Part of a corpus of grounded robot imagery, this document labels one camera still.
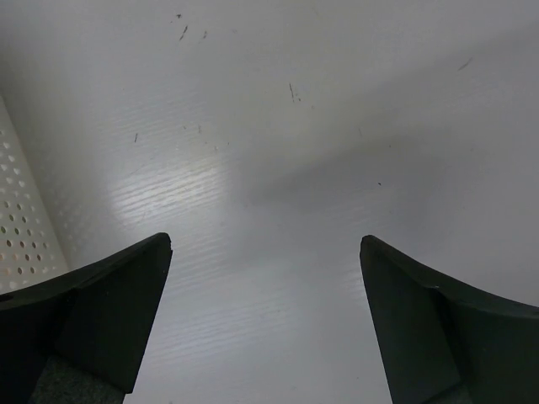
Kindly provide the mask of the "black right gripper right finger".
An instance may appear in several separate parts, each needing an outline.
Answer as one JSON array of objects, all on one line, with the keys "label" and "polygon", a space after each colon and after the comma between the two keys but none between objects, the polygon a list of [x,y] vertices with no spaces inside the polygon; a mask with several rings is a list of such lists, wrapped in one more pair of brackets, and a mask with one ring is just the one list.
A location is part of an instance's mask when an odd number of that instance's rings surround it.
[{"label": "black right gripper right finger", "polygon": [[374,236],[361,274],[395,403],[536,403],[538,309],[465,284]]}]

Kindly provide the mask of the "white perforated plastic box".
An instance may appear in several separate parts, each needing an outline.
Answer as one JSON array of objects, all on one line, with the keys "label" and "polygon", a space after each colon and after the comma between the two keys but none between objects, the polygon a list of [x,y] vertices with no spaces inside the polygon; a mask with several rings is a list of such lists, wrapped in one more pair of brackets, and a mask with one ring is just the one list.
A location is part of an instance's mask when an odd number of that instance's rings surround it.
[{"label": "white perforated plastic box", "polygon": [[0,112],[1,293],[69,271],[5,104]]}]

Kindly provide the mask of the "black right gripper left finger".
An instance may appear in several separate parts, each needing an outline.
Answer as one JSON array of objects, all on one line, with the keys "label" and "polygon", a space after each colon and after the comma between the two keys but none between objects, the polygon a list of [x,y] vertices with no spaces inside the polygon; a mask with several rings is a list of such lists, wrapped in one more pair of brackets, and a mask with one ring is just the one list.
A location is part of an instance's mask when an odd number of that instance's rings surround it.
[{"label": "black right gripper left finger", "polygon": [[172,259],[164,232],[1,295],[3,403],[122,403],[134,390]]}]

